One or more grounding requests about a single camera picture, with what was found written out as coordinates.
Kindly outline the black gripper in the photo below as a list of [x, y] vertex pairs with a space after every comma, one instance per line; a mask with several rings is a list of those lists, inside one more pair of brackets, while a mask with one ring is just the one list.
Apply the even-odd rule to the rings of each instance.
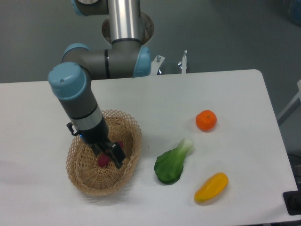
[[86, 144], [92, 144], [95, 155], [104, 153], [113, 161], [117, 169], [123, 166], [123, 160], [126, 158], [122, 150], [123, 143], [106, 141], [109, 129], [103, 116], [72, 119], [66, 126], [73, 136], [80, 136]]

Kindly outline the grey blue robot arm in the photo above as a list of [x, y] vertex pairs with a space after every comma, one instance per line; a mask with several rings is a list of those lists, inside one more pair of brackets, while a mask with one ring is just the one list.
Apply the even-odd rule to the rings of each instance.
[[83, 16], [108, 15], [111, 48], [92, 51], [81, 43], [68, 46], [48, 82], [70, 118], [67, 127], [95, 155], [104, 153], [121, 168], [125, 154], [108, 137], [108, 126], [91, 90], [93, 80], [136, 78], [151, 72], [151, 54], [142, 44], [144, 23], [138, 0], [74, 0]]

